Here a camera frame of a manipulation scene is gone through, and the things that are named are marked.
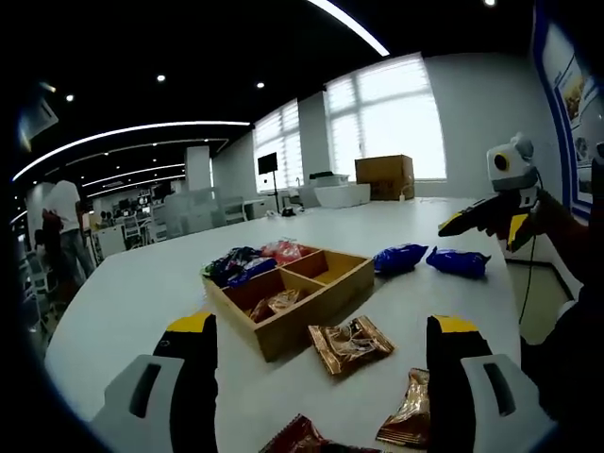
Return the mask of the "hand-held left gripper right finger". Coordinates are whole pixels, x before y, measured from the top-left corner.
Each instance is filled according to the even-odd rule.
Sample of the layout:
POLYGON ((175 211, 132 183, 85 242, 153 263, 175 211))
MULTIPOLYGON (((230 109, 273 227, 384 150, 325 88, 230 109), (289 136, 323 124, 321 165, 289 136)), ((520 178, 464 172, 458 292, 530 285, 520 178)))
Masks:
POLYGON ((478 329, 457 317, 427 319, 432 452, 540 452, 555 422, 534 382, 478 329))

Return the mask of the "person's right hand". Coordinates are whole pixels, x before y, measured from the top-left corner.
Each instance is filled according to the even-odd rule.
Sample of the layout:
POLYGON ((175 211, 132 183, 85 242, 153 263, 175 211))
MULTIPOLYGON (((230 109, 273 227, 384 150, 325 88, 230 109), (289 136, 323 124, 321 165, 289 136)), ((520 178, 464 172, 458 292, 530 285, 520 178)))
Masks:
MULTIPOLYGON (((587 226, 578 222, 549 192, 538 189, 537 202, 539 202, 537 222, 541 229, 540 235, 545 234, 553 244, 570 240, 587 231, 587 226)), ((478 231, 485 231, 488 236, 496 235, 499 240, 507 240, 509 233, 503 229, 495 230, 493 226, 487 229, 480 227, 478 231)))

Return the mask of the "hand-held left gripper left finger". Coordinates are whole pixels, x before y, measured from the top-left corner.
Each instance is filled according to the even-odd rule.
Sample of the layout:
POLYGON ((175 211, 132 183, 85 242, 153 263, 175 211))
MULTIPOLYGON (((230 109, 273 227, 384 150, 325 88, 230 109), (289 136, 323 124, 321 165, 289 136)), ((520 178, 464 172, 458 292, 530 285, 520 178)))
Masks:
POLYGON ((215 452, 216 317, 170 324, 105 389, 92 430, 112 452, 215 452))

